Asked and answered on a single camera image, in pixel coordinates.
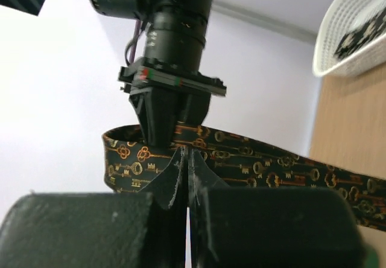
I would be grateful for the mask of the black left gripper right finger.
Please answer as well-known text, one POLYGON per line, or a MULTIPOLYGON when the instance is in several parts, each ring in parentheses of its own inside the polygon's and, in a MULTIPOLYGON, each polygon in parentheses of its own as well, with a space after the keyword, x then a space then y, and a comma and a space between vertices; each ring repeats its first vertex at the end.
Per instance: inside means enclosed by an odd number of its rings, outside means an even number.
POLYGON ((232 188, 188 156, 193 267, 376 267, 353 214, 327 188, 232 188))

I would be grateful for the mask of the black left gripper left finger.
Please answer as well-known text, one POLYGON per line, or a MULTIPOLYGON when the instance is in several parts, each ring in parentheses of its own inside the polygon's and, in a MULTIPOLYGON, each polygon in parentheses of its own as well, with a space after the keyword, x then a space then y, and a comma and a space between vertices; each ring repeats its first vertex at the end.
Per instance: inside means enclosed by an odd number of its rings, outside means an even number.
POLYGON ((136 193, 21 197, 1 226, 2 267, 183 267, 184 152, 136 193))

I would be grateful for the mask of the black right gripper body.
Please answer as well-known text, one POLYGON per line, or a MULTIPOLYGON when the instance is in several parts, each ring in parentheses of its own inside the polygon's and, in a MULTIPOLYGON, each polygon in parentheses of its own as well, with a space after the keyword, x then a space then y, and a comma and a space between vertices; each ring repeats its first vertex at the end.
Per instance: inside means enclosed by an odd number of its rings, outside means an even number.
POLYGON ((161 87, 190 94, 224 97, 227 87, 215 77, 199 72, 206 44, 207 18, 160 12, 147 31, 144 54, 122 67, 118 80, 125 92, 136 94, 147 87, 161 87))

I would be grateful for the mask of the black tie with gold keys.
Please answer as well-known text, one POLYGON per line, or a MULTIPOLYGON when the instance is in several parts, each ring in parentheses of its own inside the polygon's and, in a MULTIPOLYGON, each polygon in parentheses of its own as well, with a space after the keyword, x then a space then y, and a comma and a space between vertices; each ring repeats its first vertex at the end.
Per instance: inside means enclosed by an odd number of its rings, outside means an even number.
POLYGON ((176 126, 167 148, 147 144, 140 127, 103 134, 104 181, 118 193, 135 193, 161 173, 179 147, 198 150, 207 166, 235 187, 326 187, 337 190, 359 225, 385 230, 385 180, 304 158, 245 136, 205 126, 176 126))

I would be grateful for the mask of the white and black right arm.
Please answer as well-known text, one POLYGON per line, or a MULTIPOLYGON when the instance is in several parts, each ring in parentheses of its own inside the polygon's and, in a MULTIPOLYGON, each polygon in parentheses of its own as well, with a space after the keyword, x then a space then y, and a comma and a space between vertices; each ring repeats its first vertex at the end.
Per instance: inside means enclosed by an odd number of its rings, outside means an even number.
POLYGON ((201 124, 211 96, 226 94, 220 79, 199 71, 212 1, 90 0, 101 15, 140 22, 126 49, 146 36, 142 57, 126 62, 118 79, 148 145, 169 146, 178 123, 201 124))

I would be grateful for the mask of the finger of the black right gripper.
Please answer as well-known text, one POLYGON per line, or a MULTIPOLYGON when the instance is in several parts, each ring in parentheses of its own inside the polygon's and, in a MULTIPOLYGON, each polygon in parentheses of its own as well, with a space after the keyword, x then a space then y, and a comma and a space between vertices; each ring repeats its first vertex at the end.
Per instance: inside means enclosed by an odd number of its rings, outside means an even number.
POLYGON ((190 125, 201 125, 209 111, 211 94, 183 94, 179 98, 177 121, 190 125))
POLYGON ((139 120, 144 141, 155 147, 168 147, 177 120, 179 95, 161 87, 134 89, 129 100, 139 120))

